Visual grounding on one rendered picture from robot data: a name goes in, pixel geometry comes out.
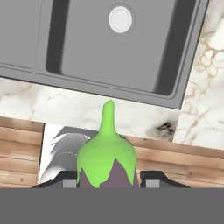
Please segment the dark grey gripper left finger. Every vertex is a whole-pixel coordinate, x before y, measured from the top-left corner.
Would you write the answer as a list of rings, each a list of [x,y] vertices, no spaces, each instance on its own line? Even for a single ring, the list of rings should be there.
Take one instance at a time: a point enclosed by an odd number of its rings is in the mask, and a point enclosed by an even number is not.
[[[54,179],[35,185],[34,188],[75,188],[77,171],[61,171]]]

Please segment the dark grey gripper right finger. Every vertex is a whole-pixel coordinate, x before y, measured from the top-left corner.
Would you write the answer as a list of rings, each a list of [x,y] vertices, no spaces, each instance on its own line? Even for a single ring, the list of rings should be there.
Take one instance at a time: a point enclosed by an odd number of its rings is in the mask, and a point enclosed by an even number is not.
[[[141,188],[187,188],[187,185],[169,179],[162,171],[141,171],[140,179]]]

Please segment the purple eggplant with green cap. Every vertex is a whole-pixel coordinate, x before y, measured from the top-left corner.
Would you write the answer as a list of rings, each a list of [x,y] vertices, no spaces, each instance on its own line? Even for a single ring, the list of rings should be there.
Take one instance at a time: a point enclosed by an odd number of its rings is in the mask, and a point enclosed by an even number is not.
[[[132,144],[116,132],[115,104],[103,105],[99,132],[77,155],[80,187],[138,187],[137,154]]]

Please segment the grey steel sink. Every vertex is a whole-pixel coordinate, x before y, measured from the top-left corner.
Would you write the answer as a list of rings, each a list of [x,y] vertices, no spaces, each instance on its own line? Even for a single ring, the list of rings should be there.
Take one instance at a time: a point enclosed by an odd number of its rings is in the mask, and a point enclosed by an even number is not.
[[[209,0],[0,0],[0,77],[180,109]]]

